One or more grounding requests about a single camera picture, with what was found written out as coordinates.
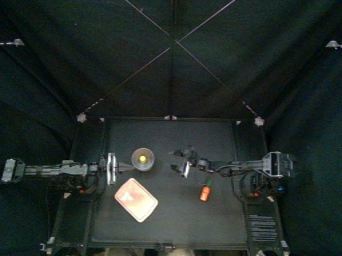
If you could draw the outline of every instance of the black curtain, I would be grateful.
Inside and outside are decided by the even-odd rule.
[[[298,158],[281,201],[286,238],[298,255],[342,252],[342,52],[323,49],[294,81],[269,127],[271,150]]]

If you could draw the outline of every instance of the black backdrop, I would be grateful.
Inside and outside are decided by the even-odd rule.
[[[341,255],[342,51],[325,48],[342,40],[341,5],[1,1],[0,42],[25,43],[0,46],[1,162],[68,158],[76,115],[86,110],[88,118],[257,114],[266,119],[270,149],[294,153],[302,164],[281,205],[293,251]],[[33,189],[36,203],[15,205],[0,191],[0,230],[13,231],[1,233],[0,250],[27,250],[47,234],[44,207],[35,206],[44,186],[23,186]],[[27,190],[12,189],[24,198]],[[17,209],[27,217],[9,219]],[[28,230],[36,236],[17,240]]]

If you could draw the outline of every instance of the orange object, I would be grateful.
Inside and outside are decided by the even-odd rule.
[[[210,195],[210,187],[204,186],[202,189],[199,199],[206,202],[209,200],[209,195]]]

